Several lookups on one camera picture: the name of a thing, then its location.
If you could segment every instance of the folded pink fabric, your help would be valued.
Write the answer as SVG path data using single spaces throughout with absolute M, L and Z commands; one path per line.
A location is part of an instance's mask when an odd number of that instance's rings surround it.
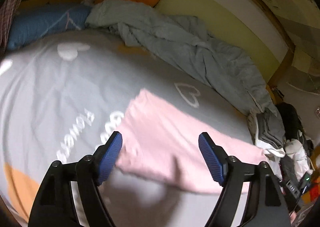
M 267 161 L 263 150 L 226 136 L 186 115 L 165 100 L 143 89 L 130 102 L 121 125 L 123 147 L 116 166 L 124 172 L 199 193 L 220 193 L 198 147 L 198 137 L 208 132 L 216 145 L 242 162 Z M 242 192 L 247 192 L 244 183 Z

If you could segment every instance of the mattress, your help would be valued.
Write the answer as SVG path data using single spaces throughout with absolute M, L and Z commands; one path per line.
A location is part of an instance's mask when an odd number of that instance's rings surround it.
M 252 143 L 246 118 L 217 92 L 144 49 L 126 48 L 103 30 L 48 36 L 9 53 L 1 69 L 0 195 L 24 221 L 52 161 L 71 163 L 94 153 L 106 141 L 106 125 L 116 128 L 141 89 L 225 135 Z M 67 135 L 73 138 L 68 147 Z M 76 185 L 73 190 L 85 223 Z M 117 169 L 100 192 L 118 227 L 204 226 L 218 199 Z M 242 195 L 234 226 L 245 201 Z

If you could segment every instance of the white heart print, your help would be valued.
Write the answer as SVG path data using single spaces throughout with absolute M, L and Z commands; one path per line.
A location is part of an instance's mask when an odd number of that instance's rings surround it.
M 0 63 L 0 75 L 4 74 L 12 66 L 12 59 L 4 59 Z
M 58 55 L 65 61 L 72 61 L 78 56 L 78 51 L 87 51 L 90 49 L 88 44 L 79 42 L 60 43 L 57 50 Z
M 197 97 L 201 96 L 201 93 L 199 92 L 199 90 L 197 88 L 195 88 L 192 85 L 188 85 L 185 83 L 174 83 L 174 86 L 177 88 L 178 92 L 180 93 L 181 97 L 193 108 L 198 108 L 199 107 L 199 102 Z M 182 88 L 191 88 L 193 90 L 195 90 L 196 92 L 192 91 L 192 92 L 188 92 L 190 94 L 190 96 L 193 98 L 194 103 L 192 103 L 191 101 L 189 101 L 189 99 L 181 92 Z

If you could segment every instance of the screw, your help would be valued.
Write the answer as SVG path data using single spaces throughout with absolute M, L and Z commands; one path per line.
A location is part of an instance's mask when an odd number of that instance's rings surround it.
M 268 163 L 265 162 L 265 161 L 263 161 L 263 162 L 262 162 L 262 166 L 263 166 L 264 168 L 267 168 L 267 167 L 268 167 Z
M 92 155 L 85 155 L 84 157 L 83 157 L 83 160 L 84 161 L 90 161 L 92 159 Z
M 57 166 L 59 166 L 60 164 L 61 164 L 61 161 L 56 160 L 56 161 L 53 161 L 53 162 L 52 162 L 51 166 L 57 167 Z
M 236 161 L 237 161 L 237 158 L 236 158 L 235 156 L 230 156 L 229 158 L 230 158 L 230 160 L 231 160 L 232 162 L 236 162 Z

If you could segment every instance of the pink curtain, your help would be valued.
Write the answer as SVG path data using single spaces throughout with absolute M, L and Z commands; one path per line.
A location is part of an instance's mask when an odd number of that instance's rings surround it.
M 20 2 L 21 0 L 5 0 L 0 9 L 0 58 L 7 47 L 12 18 Z

